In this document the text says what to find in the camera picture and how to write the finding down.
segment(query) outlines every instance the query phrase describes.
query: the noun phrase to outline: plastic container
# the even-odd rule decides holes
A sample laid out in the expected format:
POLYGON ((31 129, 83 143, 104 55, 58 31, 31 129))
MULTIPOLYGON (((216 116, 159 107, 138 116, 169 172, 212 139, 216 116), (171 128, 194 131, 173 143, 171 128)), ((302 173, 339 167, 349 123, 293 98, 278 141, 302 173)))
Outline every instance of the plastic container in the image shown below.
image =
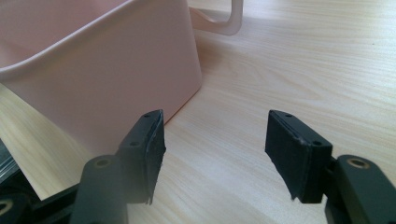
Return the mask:
POLYGON ((113 153, 142 114, 168 120, 198 91, 191 15, 231 35, 234 2, 227 23, 186 0, 0 0, 0 82, 93 155, 113 153))

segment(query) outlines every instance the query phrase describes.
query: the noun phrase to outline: black plastic part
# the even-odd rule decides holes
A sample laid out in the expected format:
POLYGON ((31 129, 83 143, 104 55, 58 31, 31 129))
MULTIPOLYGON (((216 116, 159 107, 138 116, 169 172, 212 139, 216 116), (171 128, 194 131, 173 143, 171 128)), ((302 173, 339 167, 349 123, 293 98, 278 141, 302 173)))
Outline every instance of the black plastic part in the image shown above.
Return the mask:
POLYGON ((78 185, 75 185, 49 197, 41 203, 35 203, 33 205, 34 223, 69 223, 77 191, 78 185))
POLYGON ((72 224, 128 223, 127 203, 151 203, 165 152, 163 112, 140 118, 116 155, 87 162, 72 224))
POLYGON ((30 224, 32 207, 24 194, 9 194, 0 197, 0 223, 30 224))
POLYGON ((334 169, 337 162, 335 158, 332 158, 329 165, 323 170, 320 179, 323 193, 327 196, 325 214, 329 224, 350 224, 351 220, 344 199, 335 181, 334 169))
POLYGON ((299 119, 271 110, 265 152, 284 179, 291 198, 320 203, 320 176, 332 158, 332 144, 299 119))
POLYGON ((26 179, 23 172, 18 169, 0 184, 0 195, 22 193, 29 198, 31 204, 41 202, 35 190, 26 179))
POLYGON ((78 187, 71 224, 127 223, 121 164, 116 156, 88 161, 78 187))
POLYGON ((12 158, 6 145, 0 139, 0 194, 3 194, 1 190, 3 182, 18 171, 21 171, 20 167, 14 161, 14 158, 12 158))
POLYGON ((152 203, 166 151, 163 135, 163 112, 157 110, 142 116, 121 142, 116 155, 124 168, 128 203, 152 203))
POLYGON ((352 223, 396 223, 396 189, 375 163, 340 156, 334 177, 352 223))

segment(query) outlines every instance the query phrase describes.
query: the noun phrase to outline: basket handle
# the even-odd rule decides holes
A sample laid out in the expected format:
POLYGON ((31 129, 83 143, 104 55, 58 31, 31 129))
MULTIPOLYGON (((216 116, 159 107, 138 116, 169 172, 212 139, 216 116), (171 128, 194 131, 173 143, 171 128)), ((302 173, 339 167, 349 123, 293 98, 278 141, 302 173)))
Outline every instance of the basket handle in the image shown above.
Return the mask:
POLYGON ((202 11, 190 7, 192 28, 220 35, 235 35, 242 26, 244 0, 233 0, 230 19, 216 21, 202 11))

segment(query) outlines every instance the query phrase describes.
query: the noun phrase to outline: light wood surface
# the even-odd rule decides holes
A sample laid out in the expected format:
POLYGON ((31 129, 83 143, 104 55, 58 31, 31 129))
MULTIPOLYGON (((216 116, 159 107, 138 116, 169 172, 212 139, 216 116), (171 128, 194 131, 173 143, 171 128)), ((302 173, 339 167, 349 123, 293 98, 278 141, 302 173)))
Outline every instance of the light wood surface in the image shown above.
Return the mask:
MULTIPOLYGON (((230 2, 189 4, 224 16, 230 2)), ((166 124, 153 205, 129 205, 131 223, 326 223, 324 203, 293 202, 264 152, 270 109, 396 184, 396 1, 246 0, 244 13, 235 36, 195 32, 203 86, 166 124)), ((84 148, 3 86, 0 110, 40 197, 78 182, 84 148)))

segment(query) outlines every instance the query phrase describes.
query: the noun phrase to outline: wooden table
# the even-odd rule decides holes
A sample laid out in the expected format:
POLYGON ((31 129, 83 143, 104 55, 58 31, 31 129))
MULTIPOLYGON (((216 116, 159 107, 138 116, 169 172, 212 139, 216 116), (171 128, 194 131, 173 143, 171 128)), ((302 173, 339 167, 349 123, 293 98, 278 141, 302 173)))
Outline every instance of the wooden table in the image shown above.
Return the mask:
MULTIPOLYGON (((293 202, 264 152, 270 109, 396 184, 396 1, 246 0, 244 13, 235 36, 196 31, 203 86, 166 124, 154 202, 129 205, 134 223, 326 223, 324 203, 293 202)), ((41 198, 78 182, 83 147, 3 86, 0 110, 0 137, 41 198)))

